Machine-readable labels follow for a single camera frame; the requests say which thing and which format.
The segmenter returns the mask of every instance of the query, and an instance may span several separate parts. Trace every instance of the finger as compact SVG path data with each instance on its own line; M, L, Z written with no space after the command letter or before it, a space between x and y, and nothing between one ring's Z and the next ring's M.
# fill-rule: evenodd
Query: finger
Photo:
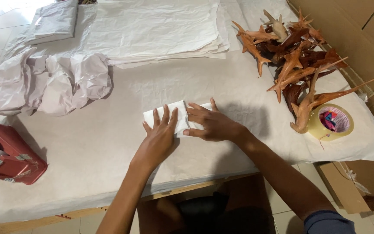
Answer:
M167 125L169 121L169 110L167 104L164 104L164 115L163 119L161 120L161 123L164 125Z
M187 114L202 116L204 114L203 111L194 109L194 108L186 108Z
M178 121L178 108L174 108L174 110L171 113L171 119L169 120L169 127L175 130L175 126L177 125Z
M205 132L203 130L194 129L194 128L184 130L183 134L186 136L191 136L191 137L200 137L202 139L205 137Z
M210 98L210 103L211 103L211 108L213 109L213 111L220 112L216 106L216 102L214 101L212 97Z
M196 103L192 103L192 102L190 102L190 103L189 103L189 106L191 106L191 107L194 108L194 109L201 110L201 111L209 111L208 109L205 109L204 107L202 107L202 106L200 106L200 105L197 105Z
M154 115L154 126L153 126L153 128L155 128L155 127L158 127L160 125L160 117L158 115L158 110L156 108L153 111L153 115Z
M149 132L151 131L151 127L148 126L147 122L143 121L142 122L142 126L144 127L145 131L147 132L147 135L149 134Z
M203 125L204 122L205 122L202 117L197 116L197 115L192 115L192 114L188 115L188 121L193 121L193 122L199 123L201 125Z

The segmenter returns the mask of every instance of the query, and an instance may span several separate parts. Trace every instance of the tape roll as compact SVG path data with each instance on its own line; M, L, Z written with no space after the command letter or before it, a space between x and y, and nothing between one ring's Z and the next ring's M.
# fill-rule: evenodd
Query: tape roll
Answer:
M326 111L332 111L337 114L334 121L336 123L336 131L328 130L319 120L319 115ZM332 141L340 137L349 135L355 128L353 118L342 107L334 104L322 104L314 109L308 120L308 132L317 139L322 141Z

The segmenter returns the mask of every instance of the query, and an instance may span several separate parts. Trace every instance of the dark blue sleeve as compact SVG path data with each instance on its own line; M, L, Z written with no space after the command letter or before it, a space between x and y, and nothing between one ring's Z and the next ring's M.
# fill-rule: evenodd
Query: dark blue sleeve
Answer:
M306 234L356 234L355 223L331 210L310 214L304 221Z

